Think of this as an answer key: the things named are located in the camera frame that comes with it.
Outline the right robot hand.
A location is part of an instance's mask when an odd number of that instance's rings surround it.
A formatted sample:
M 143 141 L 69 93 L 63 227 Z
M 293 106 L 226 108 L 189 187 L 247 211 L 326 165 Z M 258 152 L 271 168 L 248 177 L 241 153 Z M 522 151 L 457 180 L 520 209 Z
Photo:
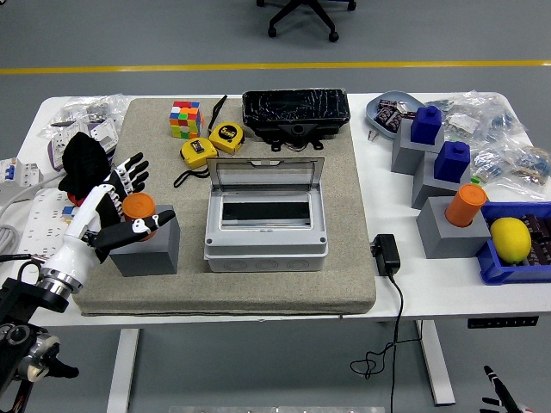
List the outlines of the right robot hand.
M 496 393 L 495 398 L 483 397 L 481 400 L 484 404 L 494 407 L 494 410 L 488 408 L 480 408 L 480 412 L 497 412 L 497 408 L 503 408 L 505 412 L 528 412 L 534 413 L 535 411 L 525 404 L 518 403 L 509 392 L 503 381 L 498 375 L 488 366 L 484 366 L 484 371 L 487 378 L 492 384 L 493 390 Z

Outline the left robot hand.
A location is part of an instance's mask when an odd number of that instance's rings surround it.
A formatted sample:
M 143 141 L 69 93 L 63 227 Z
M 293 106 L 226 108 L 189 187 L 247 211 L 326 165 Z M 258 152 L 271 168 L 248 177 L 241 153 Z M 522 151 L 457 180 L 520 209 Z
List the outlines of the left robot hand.
M 58 280 L 79 289 L 111 250 L 142 240 L 176 217 L 173 211 L 163 211 L 124 219 L 122 202 L 145 188 L 147 166 L 139 152 L 91 189 L 65 231 L 61 248 L 42 264 L 41 280 Z

